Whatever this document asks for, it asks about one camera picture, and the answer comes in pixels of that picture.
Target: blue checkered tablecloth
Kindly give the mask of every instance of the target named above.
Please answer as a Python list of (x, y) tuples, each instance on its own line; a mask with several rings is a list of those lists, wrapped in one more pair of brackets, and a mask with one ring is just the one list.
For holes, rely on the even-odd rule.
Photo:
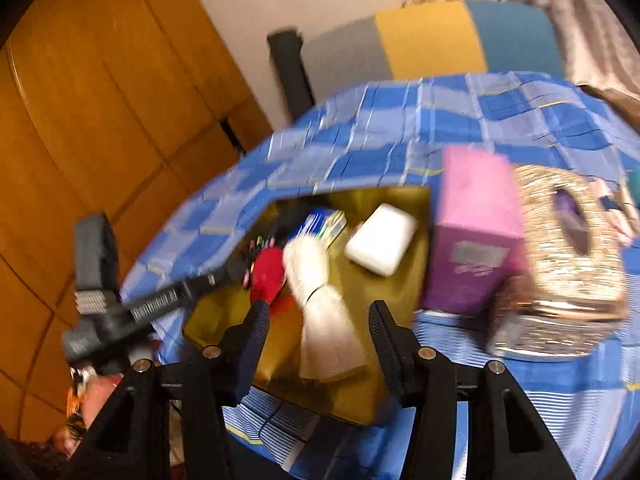
[[(461, 75), (383, 82), (342, 92), (273, 134), (187, 200), (140, 256), (123, 287), (132, 299), (219, 266), (271, 201), (334, 189), (430, 186), (437, 204), (442, 148), (473, 144), (514, 163), (565, 168), (612, 187), (640, 166), (640, 138), (603, 102), (541, 73)], [(631, 316), (591, 355), (564, 363), (506, 360), (578, 480), (601, 478), (636, 424), (640, 402), (640, 243), (622, 250)], [(186, 313), (156, 323), (159, 359), (193, 351)], [(459, 363), (489, 356), (460, 319), (415, 314), (421, 344)], [(384, 426), (357, 427), (307, 412), (256, 388), (224, 408), (246, 446), (304, 479), (399, 477), (414, 410)], [(465, 476), (467, 411), (458, 407), (454, 477)]]

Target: red sponge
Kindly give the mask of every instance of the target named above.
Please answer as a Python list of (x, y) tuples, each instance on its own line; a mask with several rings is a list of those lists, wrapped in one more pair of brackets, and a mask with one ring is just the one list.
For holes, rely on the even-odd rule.
[(251, 280), (251, 302), (264, 300), (271, 304), (284, 284), (281, 248), (267, 247), (258, 254)]

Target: pink box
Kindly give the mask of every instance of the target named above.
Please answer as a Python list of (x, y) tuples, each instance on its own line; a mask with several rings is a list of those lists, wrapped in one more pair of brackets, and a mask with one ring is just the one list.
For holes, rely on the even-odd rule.
[(442, 159), (422, 307), (472, 316), (522, 266), (513, 251), (524, 239), (518, 189), (503, 155), (447, 146)]

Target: orange wooden panel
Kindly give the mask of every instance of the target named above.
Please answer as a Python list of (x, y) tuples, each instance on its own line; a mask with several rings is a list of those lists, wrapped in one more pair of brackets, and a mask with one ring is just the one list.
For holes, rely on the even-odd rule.
[(239, 160), (220, 124), (213, 123), (169, 161), (180, 182), (194, 193)]
[(229, 125), (247, 151), (254, 149), (273, 133), (269, 121), (253, 97), (231, 112)]
[(147, 0), (217, 119), (251, 93), (199, 0)]
[(64, 423), (64, 413), (54, 410), (40, 399), (27, 394), (20, 420), (20, 440), (44, 442), (53, 436)]
[(76, 308), (76, 282), (71, 282), (66, 286), (60, 301), (58, 302), (58, 309), (56, 314), (60, 316), (60, 319), (69, 325), (75, 325), (80, 319), (78, 309)]
[(212, 120), (145, 0), (82, 1), (82, 24), (114, 81), (164, 156)]
[(47, 330), (27, 390), (59, 410), (66, 409), (66, 391), (71, 386), (69, 365), (62, 351), (62, 333), (69, 325), (55, 317)]
[(0, 426), (12, 437), (18, 437), (18, 420), (22, 392), (18, 386), (0, 373)]
[(7, 246), (6, 234), (0, 225), (0, 254), (4, 253)]
[(86, 209), (34, 129), (5, 49), (0, 50), (0, 124), (0, 225), (5, 232), (0, 251), (53, 307), (72, 270), (74, 223)]
[(112, 222), (121, 253), (137, 258), (187, 196), (175, 175), (162, 168)]
[(18, 90), (54, 163), (90, 209), (112, 213), (160, 163), (79, 19), (35, 0), (8, 41)]
[(24, 384), (52, 314), (2, 260), (0, 288), (0, 368), (18, 384)]

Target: white brush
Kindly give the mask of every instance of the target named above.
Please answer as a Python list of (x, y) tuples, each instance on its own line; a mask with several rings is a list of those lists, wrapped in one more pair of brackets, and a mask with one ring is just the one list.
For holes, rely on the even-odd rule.
[(357, 372), (365, 365), (364, 348), (340, 293), (328, 284), (324, 244), (315, 236), (296, 236), (284, 247), (282, 259), (304, 320), (300, 377), (329, 382)]

